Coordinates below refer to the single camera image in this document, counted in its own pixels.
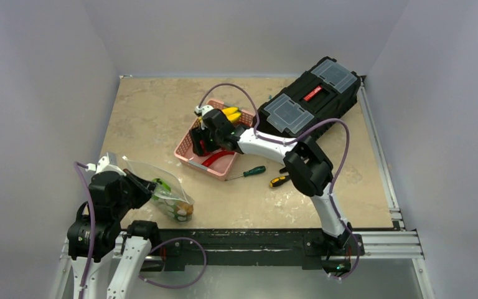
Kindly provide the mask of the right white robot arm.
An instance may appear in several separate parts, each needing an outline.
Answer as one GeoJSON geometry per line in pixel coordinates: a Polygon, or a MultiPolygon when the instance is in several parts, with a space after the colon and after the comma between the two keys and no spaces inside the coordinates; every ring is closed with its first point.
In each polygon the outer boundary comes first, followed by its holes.
{"type": "Polygon", "coordinates": [[[355,240],[349,221],[343,215],[334,194],[334,185],[341,170],[333,164],[310,134],[323,126],[339,123],[345,130],[345,150],[340,167],[344,166],[350,144],[349,128],[338,118],[328,118],[313,125],[298,137],[282,138],[258,131],[257,127],[233,124],[223,111],[206,105],[196,107],[202,130],[210,133],[213,144],[240,154],[252,154],[284,165],[293,186],[311,198],[321,221],[324,244],[329,252],[345,252],[355,240]]]}

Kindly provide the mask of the clear zip top bag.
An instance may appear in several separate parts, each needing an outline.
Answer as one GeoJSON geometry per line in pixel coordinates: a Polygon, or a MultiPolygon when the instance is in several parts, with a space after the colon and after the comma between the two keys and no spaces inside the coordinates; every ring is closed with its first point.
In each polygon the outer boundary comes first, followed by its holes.
{"type": "MultiPolygon", "coordinates": [[[[154,194],[167,194],[170,197],[174,197],[180,201],[184,201],[194,206],[195,201],[193,200],[193,198],[182,187],[180,179],[177,176],[173,175],[171,172],[150,163],[129,159],[127,156],[122,156],[122,159],[125,161],[127,168],[140,178],[143,178],[147,181],[152,181],[155,178],[160,178],[171,187],[171,192],[160,192],[159,190],[155,190],[154,194]]],[[[188,217],[187,222],[192,219],[193,215],[194,212],[190,217],[188,217]]]]}

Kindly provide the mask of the yellow lemon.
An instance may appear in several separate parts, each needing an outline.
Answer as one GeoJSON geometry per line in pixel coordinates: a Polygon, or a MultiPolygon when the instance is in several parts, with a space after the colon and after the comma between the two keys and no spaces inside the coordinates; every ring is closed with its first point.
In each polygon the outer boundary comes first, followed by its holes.
{"type": "Polygon", "coordinates": [[[193,214],[194,206],[192,204],[182,202],[180,204],[179,214],[180,214],[180,211],[183,211],[186,217],[190,217],[193,214]]]}

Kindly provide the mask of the green striped melon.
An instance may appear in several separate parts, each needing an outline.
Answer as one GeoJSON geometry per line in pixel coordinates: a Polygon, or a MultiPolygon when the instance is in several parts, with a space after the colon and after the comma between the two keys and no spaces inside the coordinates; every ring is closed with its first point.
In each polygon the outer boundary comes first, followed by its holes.
{"type": "Polygon", "coordinates": [[[171,192],[171,187],[164,180],[155,178],[152,182],[156,183],[156,190],[160,192],[171,192]]]}

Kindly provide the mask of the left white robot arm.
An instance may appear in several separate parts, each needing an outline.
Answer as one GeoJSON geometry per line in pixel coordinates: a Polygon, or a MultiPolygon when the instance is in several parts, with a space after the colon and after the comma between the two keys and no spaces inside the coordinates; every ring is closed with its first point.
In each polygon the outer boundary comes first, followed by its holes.
{"type": "Polygon", "coordinates": [[[148,255],[161,246],[153,221],[134,221],[121,237],[121,220],[147,203],[159,183],[125,169],[94,174],[86,185],[88,199],[67,231],[74,276],[74,298],[128,298],[148,255]]]}

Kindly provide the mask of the red chili pepper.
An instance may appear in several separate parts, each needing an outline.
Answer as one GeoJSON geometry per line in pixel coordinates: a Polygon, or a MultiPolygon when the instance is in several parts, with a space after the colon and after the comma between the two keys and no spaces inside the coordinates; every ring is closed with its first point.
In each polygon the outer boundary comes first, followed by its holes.
{"type": "Polygon", "coordinates": [[[209,156],[205,161],[203,161],[201,163],[201,165],[209,168],[211,165],[213,165],[219,159],[221,159],[223,157],[226,157],[226,156],[230,156],[230,155],[233,156],[234,154],[235,154],[235,152],[233,152],[233,151],[222,150],[222,151],[219,151],[219,152],[214,153],[211,156],[209,156]]]}

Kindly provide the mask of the yellow banana bunch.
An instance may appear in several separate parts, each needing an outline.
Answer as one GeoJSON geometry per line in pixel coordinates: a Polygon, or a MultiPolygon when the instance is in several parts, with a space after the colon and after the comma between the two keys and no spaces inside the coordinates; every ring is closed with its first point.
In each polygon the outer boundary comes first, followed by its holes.
{"type": "Polygon", "coordinates": [[[222,113],[226,116],[227,120],[231,123],[235,123],[241,118],[241,111],[238,107],[227,107],[221,109],[222,113]]]}

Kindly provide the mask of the pink plastic basket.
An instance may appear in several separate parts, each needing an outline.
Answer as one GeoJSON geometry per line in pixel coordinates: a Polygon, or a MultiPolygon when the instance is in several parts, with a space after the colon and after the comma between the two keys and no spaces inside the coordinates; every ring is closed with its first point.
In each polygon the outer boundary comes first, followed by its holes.
{"type": "MultiPolygon", "coordinates": [[[[213,108],[216,109],[224,109],[227,107],[230,107],[229,105],[221,102],[220,100],[216,99],[210,99],[207,103],[201,105],[211,105],[213,108]]],[[[240,111],[242,112],[242,116],[240,118],[240,121],[244,125],[251,126],[253,124],[253,120],[255,119],[255,114],[252,112],[249,112],[247,110],[239,108],[240,111]]],[[[189,128],[193,128],[197,124],[197,119],[196,117],[195,121],[189,128]]],[[[218,149],[217,151],[214,151],[213,153],[210,153],[208,156],[197,156],[193,153],[192,151],[192,142],[189,137],[189,130],[185,134],[185,136],[181,139],[180,143],[177,145],[176,149],[174,150],[174,156],[184,165],[193,168],[196,171],[200,171],[201,173],[204,173],[208,176],[211,176],[215,179],[218,179],[220,181],[226,180],[230,169],[232,168],[238,153],[235,153],[233,156],[226,156],[221,159],[219,159],[217,162],[215,162],[213,165],[211,165],[209,168],[202,166],[201,163],[205,161],[209,156],[211,156],[214,153],[217,153],[219,151],[222,151],[224,149],[218,149]]]]}

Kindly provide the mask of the green bell pepper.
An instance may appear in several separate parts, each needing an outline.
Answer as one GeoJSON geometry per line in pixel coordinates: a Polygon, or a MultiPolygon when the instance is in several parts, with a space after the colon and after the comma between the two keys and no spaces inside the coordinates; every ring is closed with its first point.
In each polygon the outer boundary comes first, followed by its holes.
{"type": "Polygon", "coordinates": [[[153,195],[151,202],[171,219],[177,222],[188,221],[187,207],[184,201],[170,197],[167,194],[157,193],[153,195]]]}

